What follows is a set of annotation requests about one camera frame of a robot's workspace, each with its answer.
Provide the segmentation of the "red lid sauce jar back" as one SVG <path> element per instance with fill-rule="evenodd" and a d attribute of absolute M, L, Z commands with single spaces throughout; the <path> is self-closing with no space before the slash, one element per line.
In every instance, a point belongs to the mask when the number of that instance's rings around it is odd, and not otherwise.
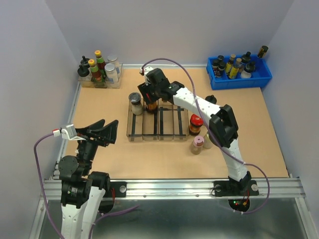
<path fill-rule="evenodd" d="M 158 103 L 154 102 L 154 103 L 146 103 L 145 109 L 147 111 L 147 113 L 149 114 L 155 114 L 158 110 Z"/>

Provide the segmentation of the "red lid sauce jar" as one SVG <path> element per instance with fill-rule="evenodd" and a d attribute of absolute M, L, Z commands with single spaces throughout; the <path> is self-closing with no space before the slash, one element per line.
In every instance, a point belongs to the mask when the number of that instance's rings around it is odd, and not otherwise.
<path fill-rule="evenodd" d="M 145 109 L 147 111 L 147 113 L 149 114 L 155 114 L 158 110 L 158 103 L 154 102 L 154 103 L 146 103 Z"/>
<path fill-rule="evenodd" d="M 199 135 L 201 127 L 203 126 L 203 119 L 196 114 L 192 114 L 189 121 L 189 134 L 196 136 Z"/>

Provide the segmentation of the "white powder jar black lid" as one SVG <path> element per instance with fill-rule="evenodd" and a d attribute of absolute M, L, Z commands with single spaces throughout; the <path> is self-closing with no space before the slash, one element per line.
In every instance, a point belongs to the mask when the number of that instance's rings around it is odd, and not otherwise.
<path fill-rule="evenodd" d="M 141 103 L 141 95 L 137 92 L 129 94 L 129 101 L 131 104 L 132 113 L 139 116 L 143 113 L 143 106 Z"/>

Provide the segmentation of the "red lid sauce jar front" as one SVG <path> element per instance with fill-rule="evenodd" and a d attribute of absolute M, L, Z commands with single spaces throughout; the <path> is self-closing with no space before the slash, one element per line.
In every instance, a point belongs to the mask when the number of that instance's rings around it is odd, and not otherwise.
<path fill-rule="evenodd" d="M 201 127 L 203 126 L 203 119 L 196 114 L 192 114 L 189 121 L 189 134 L 196 136 L 199 135 Z"/>

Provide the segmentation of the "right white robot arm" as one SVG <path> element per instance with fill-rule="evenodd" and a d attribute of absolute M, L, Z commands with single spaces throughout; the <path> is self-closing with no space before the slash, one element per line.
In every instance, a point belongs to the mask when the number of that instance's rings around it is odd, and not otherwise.
<path fill-rule="evenodd" d="M 238 124 L 229 105 L 219 106 L 199 96 L 178 81 L 169 82 L 159 68 L 140 69 L 145 82 L 138 89 L 147 104 L 158 100 L 172 103 L 199 116 L 212 133 L 210 140 L 221 147 L 228 169 L 229 188 L 234 194 L 244 192 L 251 180 L 251 174 L 243 162 L 238 145 Z"/>

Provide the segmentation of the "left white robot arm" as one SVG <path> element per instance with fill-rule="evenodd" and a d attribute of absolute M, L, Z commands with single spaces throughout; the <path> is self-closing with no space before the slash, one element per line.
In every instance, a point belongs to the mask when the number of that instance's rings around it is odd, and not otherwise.
<path fill-rule="evenodd" d="M 91 172 L 98 147 L 115 144 L 119 121 L 109 124 L 101 119 L 87 127 L 63 126 L 63 139 L 76 141 L 75 155 L 63 156 L 58 163 L 61 180 L 61 238 L 79 239 L 88 232 L 103 196 L 110 193 L 110 176 L 104 172 Z"/>

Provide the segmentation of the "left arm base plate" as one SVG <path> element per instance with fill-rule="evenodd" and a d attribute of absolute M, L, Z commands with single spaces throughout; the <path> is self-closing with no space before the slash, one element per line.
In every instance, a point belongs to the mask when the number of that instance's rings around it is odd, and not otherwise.
<path fill-rule="evenodd" d="M 111 181 L 110 190 L 107 191 L 103 198 L 110 199 L 112 192 L 115 192 L 115 198 L 125 198 L 127 193 L 126 181 Z"/>

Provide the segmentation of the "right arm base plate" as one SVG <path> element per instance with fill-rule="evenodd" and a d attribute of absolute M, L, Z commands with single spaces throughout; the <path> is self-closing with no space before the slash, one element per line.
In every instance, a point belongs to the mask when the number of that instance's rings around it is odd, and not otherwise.
<path fill-rule="evenodd" d="M 249 193 L 250 196 L 258 196 L 259 188 L 256 180 L 250 180 L 244 184 L 234 180 L 215 180 L 213 188 L 216 197 L 237 197 Z"/>

